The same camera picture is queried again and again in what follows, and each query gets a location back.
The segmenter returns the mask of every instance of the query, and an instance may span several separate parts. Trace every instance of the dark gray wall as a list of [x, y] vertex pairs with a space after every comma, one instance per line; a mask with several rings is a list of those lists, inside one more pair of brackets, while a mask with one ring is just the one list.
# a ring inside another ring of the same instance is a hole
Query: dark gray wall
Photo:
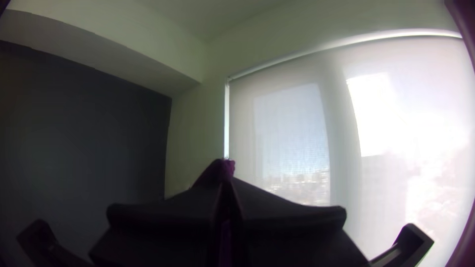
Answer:
[[38, 218], [86, 258], [109, 204], [162, 197], [170, 108], [146, 88], [0, 42], [3, 260], [31, 266], [15, 238]]

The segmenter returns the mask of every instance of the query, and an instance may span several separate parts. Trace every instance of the roller blind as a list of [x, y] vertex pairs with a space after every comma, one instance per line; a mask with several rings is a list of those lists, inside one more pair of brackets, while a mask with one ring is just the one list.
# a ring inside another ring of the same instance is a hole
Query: roller blind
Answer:
[[342, 205], [372, 259], [406, 223], [444, 266], [474, 196], [475, 75], [459, 39], [412, 37], [312, 54], [230, 82], [235, 176], [305, 205]]

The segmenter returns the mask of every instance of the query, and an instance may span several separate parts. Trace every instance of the window shade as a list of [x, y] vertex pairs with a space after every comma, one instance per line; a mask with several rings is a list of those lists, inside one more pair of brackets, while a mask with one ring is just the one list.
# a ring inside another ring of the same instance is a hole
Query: window shade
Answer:
[[230, 82], [235, 176], [290, 201], [342, 205], [372, 259], [406, 223], [444, 266], [474, 196], [475, 75], [460, 39], [347, 46]]

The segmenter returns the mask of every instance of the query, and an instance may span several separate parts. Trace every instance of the purple fabric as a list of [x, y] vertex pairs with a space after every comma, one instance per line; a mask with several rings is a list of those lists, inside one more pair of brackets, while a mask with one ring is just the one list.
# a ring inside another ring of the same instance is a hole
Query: purple fabric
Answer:
[[235, 162], [228, 159], [214, 160], [198, 177], [192, 187], [230, 181], [233, 178]]
[[219, 267], [231, 267], [231, 225], [226, 220], [221, 225], [221, 246], [219, 250]]

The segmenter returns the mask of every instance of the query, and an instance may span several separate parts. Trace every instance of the white wall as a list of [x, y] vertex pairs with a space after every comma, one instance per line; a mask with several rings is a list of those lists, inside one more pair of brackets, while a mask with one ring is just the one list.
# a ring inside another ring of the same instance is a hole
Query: white wall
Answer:
[[213, 40], [203, 83], [173, 98], [165, 195], [187, 189], [213, 159], [223, 156], [227, 75], [334, 39], [404, 28], [457, 31], [442, 0], [299, 0]]
[[12, 0], [7, 8], [87, 30], [198, 82], [203, 80], [206, 45], [169, 19], [135, 1]]

